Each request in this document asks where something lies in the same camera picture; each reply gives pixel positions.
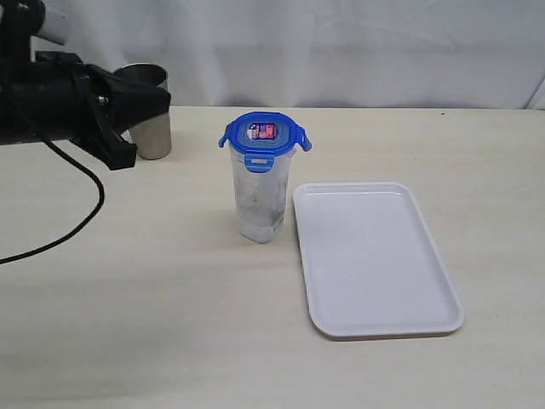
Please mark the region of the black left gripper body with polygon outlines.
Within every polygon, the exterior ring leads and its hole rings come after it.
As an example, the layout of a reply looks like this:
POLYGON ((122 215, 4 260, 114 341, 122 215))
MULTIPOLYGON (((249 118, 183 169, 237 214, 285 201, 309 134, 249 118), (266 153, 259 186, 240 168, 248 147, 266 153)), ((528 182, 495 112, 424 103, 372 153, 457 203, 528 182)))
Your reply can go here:
POLYGON ((85 64, 73 53, 39 51, 36 61, 48 62, 67 75, 75 93, 76 107, 70 142, 99 159, 109 170, 135 166, 136 145, 127 142, 115 129, 110 106, 119 87, 113 75, 95 65, 85 64))

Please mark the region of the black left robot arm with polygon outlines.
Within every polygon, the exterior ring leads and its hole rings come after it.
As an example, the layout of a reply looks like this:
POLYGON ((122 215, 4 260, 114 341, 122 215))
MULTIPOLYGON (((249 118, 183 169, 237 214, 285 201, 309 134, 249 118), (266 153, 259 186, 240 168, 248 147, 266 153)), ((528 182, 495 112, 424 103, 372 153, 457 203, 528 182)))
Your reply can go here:
POLYGON ((109 170, 134 167, 126 130, 168 112, 170 93, 131 82, 73 53, 1 61, 1 143, 68 140, 109 170))

